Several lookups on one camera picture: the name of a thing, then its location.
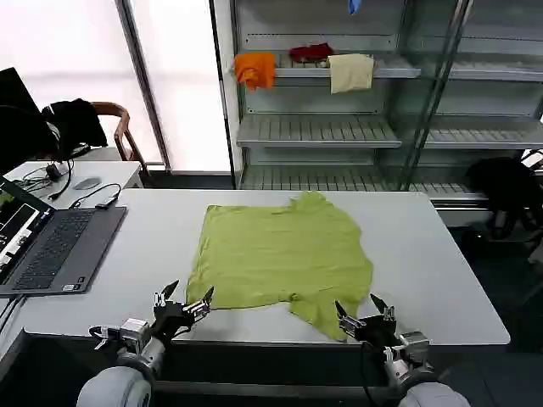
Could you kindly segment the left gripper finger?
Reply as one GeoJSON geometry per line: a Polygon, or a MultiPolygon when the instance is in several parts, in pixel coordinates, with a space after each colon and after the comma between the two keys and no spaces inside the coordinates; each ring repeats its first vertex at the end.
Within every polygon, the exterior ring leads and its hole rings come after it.
{"type": "Polygon", "coordinates": [[[210,313],[211,301],[214,293],[214,287],[210,287],[205,295],[192,304],[185,305],[182,310],[186,315],[193,319],[203,319],[210,313]]]}
{"type": "Polygon", "coordinates": [[[167,300],[175,292],[177,285],[179,284],[178,280],[166,285],[161,292],[154,294],[154,307],[160,308],[165,307],[167,300]]]}

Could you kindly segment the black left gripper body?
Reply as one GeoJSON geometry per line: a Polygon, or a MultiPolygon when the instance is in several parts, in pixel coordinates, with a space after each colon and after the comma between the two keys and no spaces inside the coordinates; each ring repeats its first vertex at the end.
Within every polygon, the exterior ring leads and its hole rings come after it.
{"type": "Polygon", "coordinates": [[[183,310],[181,303],[166,301],[164,305],[154,306],[154,322],[150,333],[156,338],[174,338],[189,332],[194,324],[194,316],[183,310]]]}

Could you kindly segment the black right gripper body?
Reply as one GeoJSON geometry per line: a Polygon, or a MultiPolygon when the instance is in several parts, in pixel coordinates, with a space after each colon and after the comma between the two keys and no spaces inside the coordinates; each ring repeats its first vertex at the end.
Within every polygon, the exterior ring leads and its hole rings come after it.
{"type": "Polygon", "coordinates": [[[397,320],[391,315],[375,315],[355,321],[354,339],[372,346],[395,346],[397,320]]]}

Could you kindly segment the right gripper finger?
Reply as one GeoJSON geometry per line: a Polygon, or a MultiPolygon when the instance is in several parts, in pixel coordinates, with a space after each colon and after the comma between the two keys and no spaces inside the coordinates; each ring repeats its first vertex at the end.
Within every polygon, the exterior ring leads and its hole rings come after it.
{"type": "Polygon", "coordinates": [[[350,337],[357,337],[361,330],[366,327],[364,321],[358,320],[347,314],[344,307],[338,300],[334,301],[339,320],[339,327],[350,337]]]}
{"type": "Polygon", "coordinates": [[[388,306],[384,300],[382,300],[380,297],[373,293],[370,294],[370,299],[379,311],[379,315],[374,315],[370,317],[371,321],[385,321],[388,323],[397,322],[394,306],[388,306]]]}

